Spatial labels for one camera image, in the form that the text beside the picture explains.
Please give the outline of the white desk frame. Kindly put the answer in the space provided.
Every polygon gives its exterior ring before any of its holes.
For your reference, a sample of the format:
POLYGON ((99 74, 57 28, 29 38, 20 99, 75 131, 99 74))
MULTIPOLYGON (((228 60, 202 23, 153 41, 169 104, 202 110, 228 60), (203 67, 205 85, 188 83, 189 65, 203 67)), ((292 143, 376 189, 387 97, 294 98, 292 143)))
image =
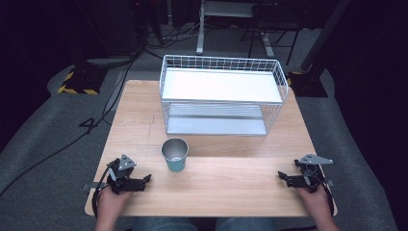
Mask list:
POLYGON ((200 0, 199 32, 196 44, 196 54, 202 55, 204 52, 204 23, 206 16, 250 18, 252 16, 252 6, 252 3, 227 2, 226 0, 200 0))

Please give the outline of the teal metal cup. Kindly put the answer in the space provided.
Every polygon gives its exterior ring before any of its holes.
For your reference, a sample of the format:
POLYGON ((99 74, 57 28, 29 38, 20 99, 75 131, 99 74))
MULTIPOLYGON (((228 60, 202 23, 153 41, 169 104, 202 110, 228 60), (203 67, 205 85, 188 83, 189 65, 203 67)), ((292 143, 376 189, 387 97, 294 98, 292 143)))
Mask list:
POLYGON ((167 139, 161 148, 162 156, 166 160, 168 168, 173 172, 182 171, 185 168, 189 145, 181 138, 167 139))

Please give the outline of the grey tape strip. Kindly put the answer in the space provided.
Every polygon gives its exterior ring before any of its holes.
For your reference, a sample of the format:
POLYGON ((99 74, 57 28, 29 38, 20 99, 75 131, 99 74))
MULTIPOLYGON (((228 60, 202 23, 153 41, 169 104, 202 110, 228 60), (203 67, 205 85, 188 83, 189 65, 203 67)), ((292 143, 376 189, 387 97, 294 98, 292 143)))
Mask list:
POLYGON ((97 188, 104 188, 106 187, 106 183, 102 182, 99 184, 98 182, 92 182, 90 184, 84 184, 81 188, 83 192, 89 192, 91 189, 97 189, 97 188))

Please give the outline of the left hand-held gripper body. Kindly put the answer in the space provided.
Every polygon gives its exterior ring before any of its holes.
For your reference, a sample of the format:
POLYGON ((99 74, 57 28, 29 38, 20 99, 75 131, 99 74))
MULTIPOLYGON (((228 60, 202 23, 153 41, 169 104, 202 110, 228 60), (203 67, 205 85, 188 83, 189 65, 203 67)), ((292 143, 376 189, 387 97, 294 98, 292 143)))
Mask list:
POLYGON ((138 186, 144 184, 142 179, 133 179, 130 177, 136 165, 137 164, 125 154, 122 154, 120 158, 108 164, 109 177, 107 184, 114 193, 137 192, 138 186))

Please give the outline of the person's right hand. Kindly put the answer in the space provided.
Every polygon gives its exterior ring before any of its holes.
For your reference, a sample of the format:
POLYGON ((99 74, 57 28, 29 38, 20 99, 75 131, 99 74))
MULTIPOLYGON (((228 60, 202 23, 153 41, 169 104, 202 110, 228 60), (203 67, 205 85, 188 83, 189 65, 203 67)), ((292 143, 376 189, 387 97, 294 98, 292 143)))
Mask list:
POLYGON ((308 192, 306 189, 297 189, 296 191, 316 224, 333 220, 328 197, 323 186, 318 186, 315 192, 308 192))

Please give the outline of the person's blue jeans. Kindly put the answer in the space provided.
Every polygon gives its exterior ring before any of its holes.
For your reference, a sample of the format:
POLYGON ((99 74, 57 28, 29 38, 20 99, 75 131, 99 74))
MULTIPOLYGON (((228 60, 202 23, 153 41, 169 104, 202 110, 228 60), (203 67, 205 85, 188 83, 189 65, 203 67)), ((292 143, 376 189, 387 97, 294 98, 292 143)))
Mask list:
MULTIPOLYGON (((189 218, 136 218, 133 231, 199 231, 189 218)), ((218 218, 214 231, 278 231, 272 218, 218 218)))

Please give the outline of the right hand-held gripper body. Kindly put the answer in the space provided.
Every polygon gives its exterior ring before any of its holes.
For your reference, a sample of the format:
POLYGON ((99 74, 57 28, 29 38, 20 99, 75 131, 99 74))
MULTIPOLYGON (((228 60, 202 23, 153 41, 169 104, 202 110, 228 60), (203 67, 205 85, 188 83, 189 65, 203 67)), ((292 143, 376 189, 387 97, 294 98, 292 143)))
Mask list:
POLYGON ((294 186, 296 188, 307 188, 311 193, 314 193, 319 185, 326 183, 321 166, 332 165, 333 161, 315 154, 306 154, 304 157, 295 160, 294 164, 301 172, 294 186))

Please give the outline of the dark slanted pole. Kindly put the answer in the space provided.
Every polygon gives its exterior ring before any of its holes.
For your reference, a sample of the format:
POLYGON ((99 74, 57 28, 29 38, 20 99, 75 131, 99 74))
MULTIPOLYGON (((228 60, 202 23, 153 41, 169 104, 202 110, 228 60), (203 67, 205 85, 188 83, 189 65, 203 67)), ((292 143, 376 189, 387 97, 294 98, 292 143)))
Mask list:
POLYGON ((323 51, 325 43, 329 40, 331 33, 336 28, 351 0, 340 0, 334 11, 331 13, 318 38, 306 55, 300 68, 309 71, 316 63, 320 53, 323 51))

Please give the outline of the black base with striped tape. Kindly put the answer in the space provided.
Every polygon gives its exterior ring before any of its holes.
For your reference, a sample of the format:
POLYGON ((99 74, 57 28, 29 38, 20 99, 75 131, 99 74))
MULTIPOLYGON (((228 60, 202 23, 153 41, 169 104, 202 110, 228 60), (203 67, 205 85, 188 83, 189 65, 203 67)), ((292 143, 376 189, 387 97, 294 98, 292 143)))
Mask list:
POLYGON ((287 82, 296 97, 328 97, 320 79, 311 77, 308 73, 298 71, 288 72, 287 82))
POLYGON ((107 73, 107 68, 96 65, 85 68, 73 67, 59 87, 58 93, 99 94, 107 73))

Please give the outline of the dark computer tower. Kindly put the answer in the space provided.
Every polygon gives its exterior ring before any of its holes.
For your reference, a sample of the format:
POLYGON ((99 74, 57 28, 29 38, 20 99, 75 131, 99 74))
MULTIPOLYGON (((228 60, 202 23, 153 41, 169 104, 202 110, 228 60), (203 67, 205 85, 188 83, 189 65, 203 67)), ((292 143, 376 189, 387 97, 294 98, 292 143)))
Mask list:
POLYGON ((121 54, 135 53, 139 43, 128 0, 104 0, 104 7, 103 31, 108 45, 121 54))

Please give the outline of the person's left hand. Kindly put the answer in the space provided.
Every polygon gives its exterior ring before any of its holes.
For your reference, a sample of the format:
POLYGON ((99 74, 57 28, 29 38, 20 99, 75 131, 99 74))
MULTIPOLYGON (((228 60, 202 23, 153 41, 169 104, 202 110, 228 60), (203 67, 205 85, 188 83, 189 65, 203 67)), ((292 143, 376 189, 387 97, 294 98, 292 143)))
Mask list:
POLYGON ((110 187, 103 189, 97 197, 97 222, 115 223, 132 195, 131 192, 116 194, 110 187))

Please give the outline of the black metal chair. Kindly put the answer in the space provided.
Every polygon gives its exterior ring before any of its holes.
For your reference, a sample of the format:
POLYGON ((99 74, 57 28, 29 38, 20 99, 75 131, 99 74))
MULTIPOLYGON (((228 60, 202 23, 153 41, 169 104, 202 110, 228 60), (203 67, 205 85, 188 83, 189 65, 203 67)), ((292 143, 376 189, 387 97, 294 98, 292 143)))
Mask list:
POLYGON ((260 0, 251 7, 251 19, 242 39, 250 33, 247 57, 250 58, 255 38, 260 38, 265 48, 289 48, 286 64, 290 63, 293 50, 302 29, 308 0, 260 0))

